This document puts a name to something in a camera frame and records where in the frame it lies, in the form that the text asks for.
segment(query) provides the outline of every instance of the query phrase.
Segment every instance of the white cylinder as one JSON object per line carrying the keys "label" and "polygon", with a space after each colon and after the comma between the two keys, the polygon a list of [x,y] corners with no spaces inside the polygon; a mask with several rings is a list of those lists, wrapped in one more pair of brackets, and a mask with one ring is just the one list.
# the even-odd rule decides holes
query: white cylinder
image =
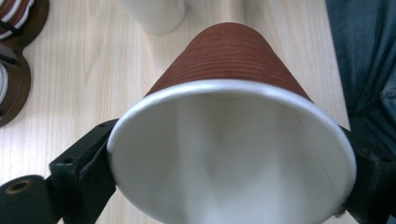
{"label": "white cylinder", "polygon": [[184,0],[118,0],[143,28],[164,35],[178,27],[186,11]]}

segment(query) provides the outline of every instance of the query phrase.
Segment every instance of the light wood surface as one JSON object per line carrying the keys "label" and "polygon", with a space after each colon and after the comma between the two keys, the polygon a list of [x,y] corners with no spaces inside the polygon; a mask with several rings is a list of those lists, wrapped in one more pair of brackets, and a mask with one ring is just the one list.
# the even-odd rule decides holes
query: light wood surface
{"label": "light wood surface", "polygon": [[[0,128],[0,184],[48,176],[53,159],[95,125],[119,118],[199,32],[223,21],[261,32],[315,104],[348,128],[324,1],[186,0],[186,7],[176,30],[150,35],[115,0],[50,1],[44,30],[24,52],[30,96]],[[158,222],[117,191],[98,223]],[[343,216],[326,223],[356,222]]]}

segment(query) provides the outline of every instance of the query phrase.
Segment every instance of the jeans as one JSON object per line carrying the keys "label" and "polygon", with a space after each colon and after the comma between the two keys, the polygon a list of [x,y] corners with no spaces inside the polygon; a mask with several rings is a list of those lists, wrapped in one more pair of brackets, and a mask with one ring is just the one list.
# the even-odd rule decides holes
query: jeans
{"label": "jeans", "polygon": [[396,154],[396,1],[326,5],[351,131]]}

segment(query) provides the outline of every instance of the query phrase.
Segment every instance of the white cup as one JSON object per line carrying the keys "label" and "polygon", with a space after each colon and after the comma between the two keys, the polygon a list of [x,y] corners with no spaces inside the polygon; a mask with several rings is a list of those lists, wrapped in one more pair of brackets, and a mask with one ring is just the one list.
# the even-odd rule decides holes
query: white cup
{"label": "white cup", "polygon": [[186,11],[184,0],[119,0],[143,28],[164,35],[178,27]]}
{"label": "white cup", "polygon": [[162,223],[320,223],[355,180],[339,127],[305,98],[231,79],[152,93],[110,135],[118,188]]}

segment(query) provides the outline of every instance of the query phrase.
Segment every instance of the ribbed cup exterior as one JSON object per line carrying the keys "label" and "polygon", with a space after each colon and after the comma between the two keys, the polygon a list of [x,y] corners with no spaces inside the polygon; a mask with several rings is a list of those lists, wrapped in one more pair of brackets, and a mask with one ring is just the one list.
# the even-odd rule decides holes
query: ribbed cup exterior
{"label": "ribbed cup exterior", "polygon": [[177,84],[215,78],[265,83],[310,100],[262,35],[233,22],[211,26],[198,34],[147,95]]}

